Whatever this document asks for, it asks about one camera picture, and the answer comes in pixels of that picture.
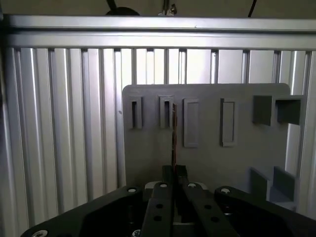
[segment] gray plastic board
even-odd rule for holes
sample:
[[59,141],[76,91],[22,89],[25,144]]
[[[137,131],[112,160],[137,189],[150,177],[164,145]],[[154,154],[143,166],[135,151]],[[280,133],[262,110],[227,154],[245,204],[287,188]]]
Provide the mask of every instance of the gray plastic board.
[[172,102],[178,105],[177,164],[210,190],[248,191],[249,168],[272,177],[285,166],[288,124],[252,122],[254,95],[288,96],[286,84],[130,85],[123,90],[128,185],[161,180],[171,164]]

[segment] rectangular hole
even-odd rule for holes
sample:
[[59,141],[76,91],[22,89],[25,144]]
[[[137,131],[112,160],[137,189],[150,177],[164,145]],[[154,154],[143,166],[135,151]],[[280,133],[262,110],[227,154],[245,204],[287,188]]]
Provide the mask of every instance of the rectangular hole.
[[136,101],[132,102],[132,120],[133,120],[133,128],[136,127],[136,121],[137,121],[137,103]]
[[164,102],[164,121],[165,121],[165,127],[170,127],[170,102],[165,101]]

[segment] bolt head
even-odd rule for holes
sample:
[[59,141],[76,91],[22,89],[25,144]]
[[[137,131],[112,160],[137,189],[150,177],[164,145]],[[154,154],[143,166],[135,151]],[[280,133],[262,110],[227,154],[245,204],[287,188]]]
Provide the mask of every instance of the bolt head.
[[135,230],[133,233],[132,233],[132,237],[139,237],[140,236],[140,230]]
[[194,184],[194,183],[189,183],[188,184],[188,187],[190,187],[190,188],[195,188],[197,185],[196,184]]
[[46,237],[48,232],[46,230],[36,231],[32,237]]
[[221,192],[222,192],[222,193],[229,194],[231,191],[230,191],[229,189],[221,189]]
[[129,189],[129,190],[127,190],[129,193],[134,193],[134,192],[136,192],[136,189]]

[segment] gray bracket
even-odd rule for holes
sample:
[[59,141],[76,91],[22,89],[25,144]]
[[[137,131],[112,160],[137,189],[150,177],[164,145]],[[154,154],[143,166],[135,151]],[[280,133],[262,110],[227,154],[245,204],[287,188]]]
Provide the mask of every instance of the gray bracket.
[[276,114],[279,123],[300,125],[302,98],[301,95],[285,97],[255,95],[253,96],[252,122],[272,126]]
[[298,180],[284,169],[275,166],[273,180],[255,168],[250,169],[249,192],[290,210],[296,209],[295,192]]

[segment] vertical aluminum slat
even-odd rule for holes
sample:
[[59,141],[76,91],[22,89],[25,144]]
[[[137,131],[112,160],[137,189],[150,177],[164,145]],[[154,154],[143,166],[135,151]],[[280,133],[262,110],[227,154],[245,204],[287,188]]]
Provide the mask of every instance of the vertical aluminum slat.
[[301,168],[300,168],[300,188],[298,198],[297,212],[305,215],[314,215],[312,213],[315,206],[315,197],[313,190],[315,187],[314,169],[315,163],[315,132],[316,132],[316,52],[311,55],[310,75],[307,77],[305,94],[306,116],[303,118],[303,139],[301,143]]
[[127,85],[132,84],[133,71],[132,71],[132,50],[125,48],[121,50],[121,63],[122,63],[122,90]]
[[100,52],[88,49],[90,116],[91,116],[91,168],[92,198],[105,193],[104,183],[104,126],[103,126],[103,87],[100,72]]
[[125,155],[124,155],[124,128],[123,128],[123,107],[122,107],[122,53],[114,52],[115,60],[115,107],[116,107],[116,132],[117,132],[117,162],[118,162],[118,186],[126,184],[125,176]]
[[168,84],[179,84],[179,49],[168,50]]
[[117,182],[117,150],[115,121],[115,78],[114,51],[103,50],[104,91],[105,91],[105,146],[106,146],[106,192],[118,188]]
[[211,50],[188,49],[187,84],[210,84]]
[[[291,53],[291,71],[288,83],[291,95],[303,94],[305,58],[305,51]],[[288,125],[285,170],[293,175],[297,175],[298,171],[300,131],[300,126]]]
[[211,84],[218,82],[218,52],[211,51]]
[[11,138],[11,155],[14,170],[14,183],[16,192],[16,211],[19,217],[18,233],[22,234],[29,227],[28,197],[27,197],[27,177],[24,164],[24,151],[22,146],[21,118],[21,88],[20,71],[17,70],[15,61],[15,50],[8,49],[6,57],[6,95],[9,116],[9,128]]
[[13,50],[8,50],[7,54],[7,82],[6,82],[6,89],[7,92],[10,92],[12,89],[11,96],[6,96],[5,94],[5,81],[4,81],[4,73],[2,68],[2,52],[0,52],[0,95],[2,96],[2,111],[0,112],[0,180],[1,180],[1,207],[0,207],[0,236],[18,236],[22,233],[22,230],[19,228],[18,225],[18,212],[17,212],[17,196],[14,187],[14,172],[13,172],[13,152],[11,151],[11,140],[10,137],[10,128],[9,125],[14,122],[14,119],[9,119],[9,111],[8,111],[8,104],[13,96],[16,99],[16,78],[14,78],[14,66],[13,66]]
[[72,109],[74,126],[74,169],[76,174],[75,206],[87,202],[87,177],[85,165],[84,106],[81,50],[70,49]]
[[37,49],[39,74],[39,98],[42,134],[42,155],[45,171],[45,196],[47,198],[47,219],[58,215],[55,150],[52,114],[51,64],[47,49]]
[[272,83],[273,59],[273,51],[251,51],[249,83]]
[[187,83],[187,53],[179,52],[179,84]]
[[279,83],[286,83],[289,85],[290,73],[291,73],[291,51],[282,51],[281,62],[280,62]]
[[146,84],[155,84],[155,72],[154,72],[154,51],[147,51],[146,57]]
[[40,121],[40,102],[36,52],[34,49],[21,49],[21,75],[25,118],[25,143],[28,169],[31,181],[34,224],[46,220],[47,201]]
[[68,50],[64,48],[55,49],[55,68],[53,72],[60,212],[65,212],[75,207],[71,81],[69,78],[68,53]]
[[145,85],[146,80],[146,68],[147,68],[147,50],[140,48],[136,50],[136,83],[138,85]]
[[155,71],[155,84],[164,84],[164,49],[154,49],[154,71]]
[[218,83],[241,83],[242,50],[220,50]]

